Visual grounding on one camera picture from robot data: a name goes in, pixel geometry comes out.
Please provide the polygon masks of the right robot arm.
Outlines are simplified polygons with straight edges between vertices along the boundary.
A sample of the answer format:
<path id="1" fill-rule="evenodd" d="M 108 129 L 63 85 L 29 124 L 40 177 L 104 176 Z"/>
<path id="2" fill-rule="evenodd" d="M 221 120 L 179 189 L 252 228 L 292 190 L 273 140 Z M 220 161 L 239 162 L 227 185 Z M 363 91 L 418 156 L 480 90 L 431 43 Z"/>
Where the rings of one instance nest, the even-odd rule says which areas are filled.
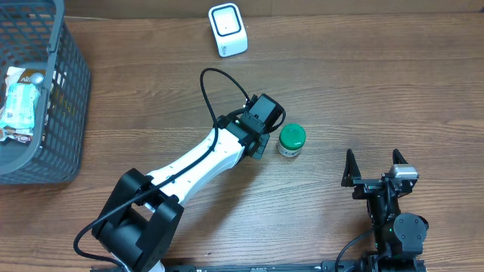
<path id="1" fill-rule="evenodd" d="M 399 199 L 412 193 L 419 178 L 417 169 L 408 163 L 399 150 L 392 152 L 392 167 L 379 178 L 361 177 L 355 155 L 346 151 L 346 164 L 341 185 L 353 189 L 353 199 L 367 203 L 371 229 L 343 247 L 335 260 L 335 271 L 425 271 L 423 261 L 424 240 L 429 230 L 428 221 L 399 208 Z M 347 267 L 340 263 L 348 248 L 360 240 L 374 236 L 375 251 L 367 252 Z"/>

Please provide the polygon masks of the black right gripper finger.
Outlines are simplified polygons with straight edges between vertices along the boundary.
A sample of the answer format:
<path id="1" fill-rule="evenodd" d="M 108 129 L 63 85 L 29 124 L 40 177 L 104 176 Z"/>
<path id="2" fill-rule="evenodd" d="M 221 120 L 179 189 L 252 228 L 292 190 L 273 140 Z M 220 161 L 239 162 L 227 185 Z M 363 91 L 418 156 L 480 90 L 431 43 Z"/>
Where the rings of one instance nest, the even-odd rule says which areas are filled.
<path id="1" fill-rule="evenodd" d="M 361 180 L 361 173 L 359 171 L 355 155 L 351 149 L 346 151 L 346 164 L 341 181 L 342 187 L 354 187 L 354 183 Z"/>
<path id="2" fill-rule="evenodd" d="M 400 153 L 398 149 L 394 149 L 392 151 L 392 161 L 394 165 L 397 164 L 408 164 L 408 162 L 405 160 L 403 155 Z"/>

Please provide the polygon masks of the green lid white jar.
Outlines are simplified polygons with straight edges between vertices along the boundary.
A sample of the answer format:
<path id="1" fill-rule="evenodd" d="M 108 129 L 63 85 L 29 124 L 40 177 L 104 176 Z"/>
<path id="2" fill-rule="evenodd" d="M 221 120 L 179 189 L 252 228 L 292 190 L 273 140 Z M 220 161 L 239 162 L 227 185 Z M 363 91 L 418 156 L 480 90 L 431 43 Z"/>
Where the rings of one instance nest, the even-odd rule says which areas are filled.
<path id="1" fill-rule="evenodd" d="M 278 138 L 277 149 L 282 156 L 298 156 L 306 142 L 306 131 L 299 124 L 285 125 Z"/>

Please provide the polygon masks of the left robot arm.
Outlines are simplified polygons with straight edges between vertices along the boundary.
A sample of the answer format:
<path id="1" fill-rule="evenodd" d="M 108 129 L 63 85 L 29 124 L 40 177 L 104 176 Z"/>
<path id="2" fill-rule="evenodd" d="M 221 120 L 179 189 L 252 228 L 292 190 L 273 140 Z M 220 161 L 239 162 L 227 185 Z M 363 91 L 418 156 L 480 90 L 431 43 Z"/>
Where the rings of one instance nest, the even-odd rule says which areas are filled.
<path id="1" fill-rule="evenodd" d="M 116 183 L 92 228 L 92 236 L 122 271 L 161 271 L 186 202 L 244 157 L 260 159 L 284 108 L 266 94 L 220 116 L 194 149 L 171 164 L 143 174 L 135 168 Z"/>

